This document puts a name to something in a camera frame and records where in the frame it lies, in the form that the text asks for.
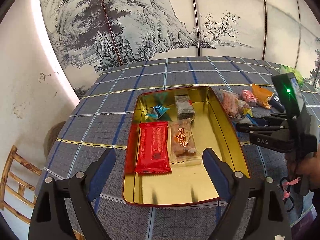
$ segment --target clear snack bag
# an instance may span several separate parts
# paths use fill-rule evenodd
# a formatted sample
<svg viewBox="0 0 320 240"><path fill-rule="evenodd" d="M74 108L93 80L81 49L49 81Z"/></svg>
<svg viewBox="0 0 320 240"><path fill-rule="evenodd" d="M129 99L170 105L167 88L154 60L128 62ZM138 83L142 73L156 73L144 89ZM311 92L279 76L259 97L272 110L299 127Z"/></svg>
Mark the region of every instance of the clear snack bag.
<svg viewBox="0 0 320 240"><path fill-rule="evenodd" d="M227 115L231 117L238 117L238 94L220 89L222 95L222 107L226 111Z"/></svg>
<svg viewBox="0 0 320 240"><path fill-rule="evenodd" d="M169 163L180 163L189 160L201 159L196 150L195 141L191 132L191 119L169 122L171 131L171 154Z"/></svg>
<svg viewBox="0 0 320 240"><path fill-rule="evenodd" d="M239 100L238 104L239 104L239 112L241 116L245 116L246 114L249 114L250 116L252 116L251 108L246 101Z"/></svg>

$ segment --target orange snack package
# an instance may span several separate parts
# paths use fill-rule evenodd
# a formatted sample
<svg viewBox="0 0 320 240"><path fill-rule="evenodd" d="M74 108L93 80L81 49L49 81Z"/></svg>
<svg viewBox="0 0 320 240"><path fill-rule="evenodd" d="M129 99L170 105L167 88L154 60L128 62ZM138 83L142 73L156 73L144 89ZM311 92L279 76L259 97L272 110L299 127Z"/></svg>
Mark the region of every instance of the orange snack package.
<svg viewBox="0 0 320 240"><path fill-rule="evenodd" d="M257 104L266 109L271 109L268 99L273 95L273 93L265 88L259 87L256 84L252 84L252 93L257 99Z"/></svg>

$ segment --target blue plaid tablecloth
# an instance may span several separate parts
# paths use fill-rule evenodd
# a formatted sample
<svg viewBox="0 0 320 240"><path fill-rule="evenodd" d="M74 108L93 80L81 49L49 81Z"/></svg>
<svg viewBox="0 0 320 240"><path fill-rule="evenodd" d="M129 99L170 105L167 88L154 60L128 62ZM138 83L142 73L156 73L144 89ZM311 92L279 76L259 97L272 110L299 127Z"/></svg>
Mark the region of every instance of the blue plaid tablecloth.
<svg viewBox="0 0 320 240"><path fill-rule="evenodd" d="M96 161L106 147L113 147L116 164L100 197L92 203L112 239L207 239L225 209L224 201L160 209L131 206L122 199L125 150L137 97L145 92L198 85L212 87L218 97L220 89L240 93L243 89L251 90L252 83L274 91L271 76L279 70L280 65L275 63L233 57L169 58L106 70L62 128L36 195L47 176L56 180L70 178ZM320 95L307 82L301 91L308 111L320 117ZM274 108L252 108L255 117L274 112ZM238 136L252 177L270 176L280 181L287 175L284 155L250 144L247 134ZM292 225L312 206L311 193L294 198L296 207L289 213ZM253 199L249 199L235 239L243 237L252 205ZM81 233L70 200L66 200L66 206L73 228Z"/></svg>

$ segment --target red snack package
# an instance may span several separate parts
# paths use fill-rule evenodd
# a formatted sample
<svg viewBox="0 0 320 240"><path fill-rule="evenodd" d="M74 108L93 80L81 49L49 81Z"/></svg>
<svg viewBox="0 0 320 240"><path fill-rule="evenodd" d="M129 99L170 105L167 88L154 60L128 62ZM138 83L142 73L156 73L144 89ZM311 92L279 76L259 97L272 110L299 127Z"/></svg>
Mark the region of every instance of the red snack package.
<svg viewBox="0 0 320 240"><path fill-rule="evenodd" d="M255 98L255 96L251 91L242 90L241 96L243 100L246 101L250 107L255 106L257 104L257 99Z"/></svg>
<svg viewBox="0 0 320 240"><path fill-rule="evenodd" d="M139 126L140 146L135 172L170 172L167 151L168 122L141 123Z"/></svg>

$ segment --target blue wrapped candy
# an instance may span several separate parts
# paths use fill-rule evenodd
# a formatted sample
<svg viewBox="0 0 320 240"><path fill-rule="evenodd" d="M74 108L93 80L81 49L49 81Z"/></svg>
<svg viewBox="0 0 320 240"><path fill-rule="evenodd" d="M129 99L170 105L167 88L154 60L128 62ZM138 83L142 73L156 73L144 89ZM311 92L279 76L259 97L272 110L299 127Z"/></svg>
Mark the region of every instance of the blue wrapped candy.
<svg viewBox="0 0 320 240"><path fill-rule="evenodd" d="M157 106L154 106L152 109L150 109L149 112L146 114L146 116L149 116L153 119L158 120L168 109L170 108L157 105Z"/></svg>

